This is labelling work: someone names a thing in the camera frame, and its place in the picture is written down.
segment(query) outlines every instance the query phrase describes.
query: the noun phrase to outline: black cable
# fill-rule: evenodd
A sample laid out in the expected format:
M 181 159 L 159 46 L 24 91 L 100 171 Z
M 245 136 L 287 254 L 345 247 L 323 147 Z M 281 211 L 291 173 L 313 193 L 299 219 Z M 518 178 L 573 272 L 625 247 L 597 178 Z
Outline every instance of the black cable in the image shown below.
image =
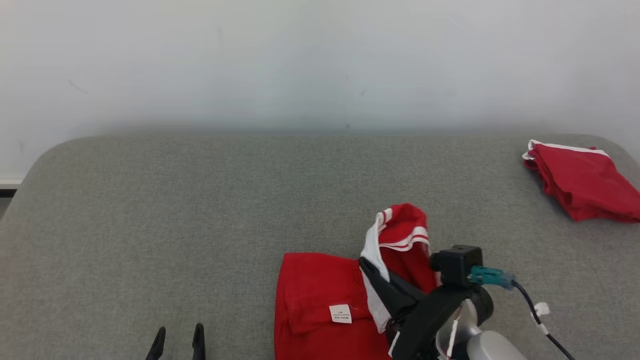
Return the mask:
M 533 315 L 533 318 L 535 319 L 536 323 L 538 325 L 542 324 L 542 321 L 540 320 L 540 317 L 538 316 L 538 314 L 536 313 L 536 308 L 533 306 L 533 301 L 531 301 L 531 298 L 529 297 L 529 294 L 527 293 L 527 290 L 524 290 L 524 288 L 522 287 L 522 285 L 520 285 L 520 283 L 518 283 L 515 280 L 512 280 L 511 283 L 513 284 L 513 286 L 515 288 L 517 288 L 518 290 L 520 290 L 520 293 L 522 294 L 522 296 L 524 297 L 524 299 L 527 301 L 527 305 L 529 305 L 529 309 L 531 310 L 531 314 Z M 575 360 L 573 358 L 573 356 L 571 354 L 569 354 L 569 351 L 567 351 L 567 349 L 564 348 L 564 346 L 562 346 L 562 344 L 560 344 L 556 338 L 554 338 L 553 336 L 551 336 L 551 334 L 547 334 L 547 338 L 558 348 L 560 349 L 560 351 L 564 354 L 564 356 L 567 357 L 567 359 L 569 360 Z

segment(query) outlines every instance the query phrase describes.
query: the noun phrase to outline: red cloth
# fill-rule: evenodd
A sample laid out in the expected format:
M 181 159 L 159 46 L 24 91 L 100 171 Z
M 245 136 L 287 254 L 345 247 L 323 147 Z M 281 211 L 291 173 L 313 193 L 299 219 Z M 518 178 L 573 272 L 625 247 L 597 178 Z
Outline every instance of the red cloth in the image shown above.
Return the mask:
M 426 216 L 415 206 L 394 205 L 378 213 L 361 256 L 387 277 L 393 271 L 426 293 L 436 287 Z M 378 331 L 388 313 L 380 311 L 366 282 L 355 259 L 285 254 L 276 289 L 276 360 L 388 360 L 386 337 Z M 333 322 L 329 307 L 335 305 L 348 306 L 351 323 Z
M 527 168 L 538 172 L 544 192 L 575 221 L 640 222 L 640 193 L 604 151 L 531 140 L 522 157 Z

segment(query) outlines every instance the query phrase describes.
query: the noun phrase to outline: black strip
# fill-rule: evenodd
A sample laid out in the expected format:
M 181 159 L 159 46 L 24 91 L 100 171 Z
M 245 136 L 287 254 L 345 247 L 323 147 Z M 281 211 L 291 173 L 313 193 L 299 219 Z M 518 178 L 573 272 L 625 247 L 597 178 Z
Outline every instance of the black strip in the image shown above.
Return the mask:
M 13 197 L 16 189 L 0 189 L 0 197 Z

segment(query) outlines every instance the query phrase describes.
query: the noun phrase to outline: teal connector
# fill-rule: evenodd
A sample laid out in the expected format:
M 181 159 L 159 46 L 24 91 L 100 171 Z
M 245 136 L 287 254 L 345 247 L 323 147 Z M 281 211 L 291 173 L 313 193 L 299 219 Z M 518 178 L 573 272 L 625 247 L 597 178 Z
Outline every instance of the teal connector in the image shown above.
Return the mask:
M 471 268 L 471 281 L 480 285 L 498 285 L 507 290 L 513 289 L 515 275 L 503 272 L 500 269 L 474 266 Z

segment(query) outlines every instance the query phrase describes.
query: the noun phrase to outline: folded red cloth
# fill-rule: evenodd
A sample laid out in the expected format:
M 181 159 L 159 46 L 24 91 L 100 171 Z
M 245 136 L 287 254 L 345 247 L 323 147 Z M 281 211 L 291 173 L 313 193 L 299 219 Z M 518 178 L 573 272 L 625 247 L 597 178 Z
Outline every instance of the folded red cloth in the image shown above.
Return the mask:
M 606 152 L 530 140 L 522 157 L 527 168 L 538 172 L 544 192 L 553 195 L 575 221 L 640 222 L 640 193 Z
M 376 215 L 360 254 L 388 280 L 389 271 L 428 293 L 425 214 L 411 204 Z M 276 289 L 276 360 L 388 360 L 383 334 L 390 316 L 355 259 L 326 254 L 285 254 Z

